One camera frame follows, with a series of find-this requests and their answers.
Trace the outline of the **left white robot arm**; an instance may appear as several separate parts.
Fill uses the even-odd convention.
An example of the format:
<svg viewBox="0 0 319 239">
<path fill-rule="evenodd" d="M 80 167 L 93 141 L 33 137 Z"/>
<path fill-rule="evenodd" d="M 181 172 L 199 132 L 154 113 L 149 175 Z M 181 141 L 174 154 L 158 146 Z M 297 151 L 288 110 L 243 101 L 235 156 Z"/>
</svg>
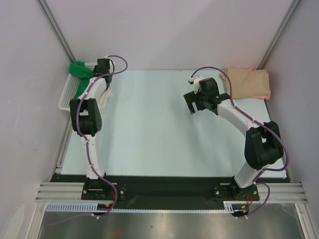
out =
<svg viewBox="0 0 319 239">
<path fill-rule="evenodd" d="M 102 113 L 106 109 L 114 63 L 108 58 L 97 60 L 88 86 L 69 103 L 73 130 L 80 136 L 87 161 L 86 178 L 97 182 L 105 176 L 105 167 L 98 159 L 97 138 L 102 129 Z"/>
</svg>

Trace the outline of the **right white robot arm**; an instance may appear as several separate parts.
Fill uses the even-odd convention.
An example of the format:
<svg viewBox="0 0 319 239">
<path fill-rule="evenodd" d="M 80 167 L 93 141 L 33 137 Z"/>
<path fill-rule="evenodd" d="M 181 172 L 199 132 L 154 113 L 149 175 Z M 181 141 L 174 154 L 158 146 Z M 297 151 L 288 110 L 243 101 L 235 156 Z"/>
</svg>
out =
<svg viewBox="0 0 319 239">
<path fill-rule="evenodd" d="M 246 162 L 234 176 L 235 184 L 230 187 L 230 195 L 241 200 L 248 194 L 248 187 L 254 184 L 262 172 L 284 156 L 279 142 L 278 125 L 273 122 L 258 125 L 254 118 L 231 101 L 227 93 L 220 94 L 214 78 L 196 76 L 188 81 L 194 90 L 185 94 L 184 99 L 189 111 L 209 110 L 230 122 L 245 136 L 244 157 Z"/>
</svg>

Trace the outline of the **green t shirt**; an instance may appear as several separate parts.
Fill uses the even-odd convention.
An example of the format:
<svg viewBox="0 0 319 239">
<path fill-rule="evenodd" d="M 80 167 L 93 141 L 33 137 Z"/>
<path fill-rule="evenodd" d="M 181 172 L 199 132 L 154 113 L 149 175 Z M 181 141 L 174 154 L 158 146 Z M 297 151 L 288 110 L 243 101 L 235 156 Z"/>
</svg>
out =
<svg viewBox="0 0 319 239">
<path fill-rule="evenodd" d="M 93 70 L 86 67 L 84 62 L 76 61 L 70 64 L 69 73 L 80 80 L 74 98 L 81 96 L 89 85 Z"/>
</svg>

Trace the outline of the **white plastic basket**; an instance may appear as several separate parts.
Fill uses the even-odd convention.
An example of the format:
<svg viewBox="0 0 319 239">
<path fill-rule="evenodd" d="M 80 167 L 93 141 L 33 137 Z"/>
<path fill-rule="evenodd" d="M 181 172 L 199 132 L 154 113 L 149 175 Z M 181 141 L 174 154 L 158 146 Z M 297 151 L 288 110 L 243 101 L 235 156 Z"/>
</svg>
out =
<svg viewBox="0 0 319 239">
<path fill-rule="evenodd" d="M 85 66 L 92 70 L 96 65 L 96 62 L 85 62 Z M 60 110 L 68 112 L 70 111 L 69 103 L 72 99 L 75 99 L 74 96 L 79 83 L 80 80 L 78 78 L 73 77 L 70 73 L 68 74 L 58 102 L 58 108 Z"/>
</svg>

